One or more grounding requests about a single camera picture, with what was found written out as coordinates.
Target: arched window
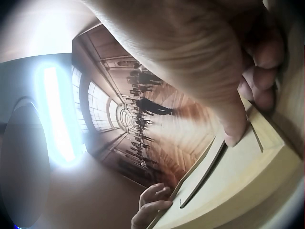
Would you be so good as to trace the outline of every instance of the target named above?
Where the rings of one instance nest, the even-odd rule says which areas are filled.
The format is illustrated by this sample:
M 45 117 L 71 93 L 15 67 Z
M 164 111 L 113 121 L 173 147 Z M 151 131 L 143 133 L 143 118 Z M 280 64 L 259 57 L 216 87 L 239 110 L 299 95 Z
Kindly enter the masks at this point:
M 88 101 L 91 118 L 96 130 L 111 129 L 106 111 L 106 104 L 109 96 L 102 91 L 95 83 L 90 82 L 88 90 Z
M 81 112 L 81 106 L 79 103 L 79 85 L 81 82 L 81 72 L 72 65 L 72 84 L 73 84 L 73 96 L 76 108 L 76 116 L 78 119 L 78 123 L 83 133 L 88 132 L 88 127 L 85 123 L 83 114 Z
M 109 113 L 110 113 L 110 119 L 111 119 L 111 122 L 113 124 L 113 126 L 115 128 L 119 127 L 119 124 L 117 122 L 117 103 L 115 101 L 111 101 L 110 102 L 110 106 L 109 106 Z

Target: fingernail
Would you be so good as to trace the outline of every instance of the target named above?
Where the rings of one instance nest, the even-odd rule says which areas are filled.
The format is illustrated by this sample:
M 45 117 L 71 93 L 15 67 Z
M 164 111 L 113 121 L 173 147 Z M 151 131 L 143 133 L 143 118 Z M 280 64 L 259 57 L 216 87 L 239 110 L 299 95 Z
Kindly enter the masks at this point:
M 229 136 L 226 133 L 224 133 L 224 141 L 226 142 L 227 146 L 230 147 L 234 147 L 238 142 L 234 137 Z

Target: beige frame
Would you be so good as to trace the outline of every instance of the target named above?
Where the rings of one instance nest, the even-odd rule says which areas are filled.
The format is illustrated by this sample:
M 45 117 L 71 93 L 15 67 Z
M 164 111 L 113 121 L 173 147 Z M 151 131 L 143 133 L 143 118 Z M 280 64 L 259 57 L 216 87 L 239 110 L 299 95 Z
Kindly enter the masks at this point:
M 197 229 L 199 227 L 202 229 L 213 229 L 224 225 L 266 200 L 300 166 L 302 163 L 301 159 L 264 116 L 256 108 L 252 107 L 247 100 L 242 98 L 242 101 L 245 109 L 248 110 L 248 120 L 256 134 L 262 154 L 250 163 L 240 175 L 238 181 L 228 185 L 217 197 L 209 200 L 199 208 L 193 209 L 183 217 L 176 218 L 175 221 L 170 221 L 163 226 L 158 226 L 157 224 L 164 214 L 164 212 L 160 212 L 148 226 L 148 229 Z M 171 196 L 172 199 L 179 191 L 183 182 L 204 159 L 209 148 L 181 179 Z

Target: finger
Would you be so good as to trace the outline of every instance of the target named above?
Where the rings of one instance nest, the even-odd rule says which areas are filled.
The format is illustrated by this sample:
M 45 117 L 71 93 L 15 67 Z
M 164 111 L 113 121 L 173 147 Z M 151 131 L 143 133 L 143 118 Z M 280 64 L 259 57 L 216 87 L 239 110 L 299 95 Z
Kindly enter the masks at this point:
M 260 90 L 266 90 L 272 87 L 275 81 L 277 68 L 265 69 L 259 66 L 254 68 L 253 82 Z
M 143 205 L 139 211 L 141 212 L 141 215 L 145 216 L 157 212 L 159 210 L 168 209 L 172 204 L 173 204 L 172 201 L 158 200 Z
M 284 42 L 270 13 L 265 9 L 257 18 L 246 42 L 247 50 L 261 68 L 274 68 L 284 59 Z
M 156 192 L 161 191 L 164 188 L 163 183 L 158 183 L 147 188 L 140 196 L 139 208 L 141 208 L 144 204 L 146 204 L 150 199 L 154 201 L 154 197 Z
M 143 205 L 132 218 L 131 228 L 146 228 L 157 216 L 159 210 L 168 209 L 172 204 L 171 201 L 156 201 Z
M 246 111 L 237 90 L 227 97 L 227 104 L 211 107 L 224 127 L 224 140 L 228 146 L 235 146 L 246 128 Z
M 171 189 L 169 187 L 164 187 L 161 191 L 156 192 L 155 200 L 166 200 L 171 194 Z
M 269 111 L 273 108 L 274 105 L 274 95 L 271 89 L 260 90 L 256 87 L 253 80 L 255 67 L 250 67 L 247 71 L 245 71 L 242 75 L 244 79 L 247 81 L 249 87 L 252 90 L 253 98 L 255 104 L 263 111 Z
M 237 90 L 245 99 L 254 101 L 252 90 L 245 78 L 242 77 Z

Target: person silhouette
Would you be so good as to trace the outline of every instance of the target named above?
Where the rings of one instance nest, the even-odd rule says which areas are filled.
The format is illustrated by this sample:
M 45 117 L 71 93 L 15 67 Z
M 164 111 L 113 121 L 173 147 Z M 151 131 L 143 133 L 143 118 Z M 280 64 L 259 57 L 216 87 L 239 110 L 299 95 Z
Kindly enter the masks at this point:
M 137 107 L 141 109 L 144 113 L 148 115 L 171 115 L 173 113 L 173 109 L 163 107 L 147 98 L 140 99 L 139 101 L 136 102 Z

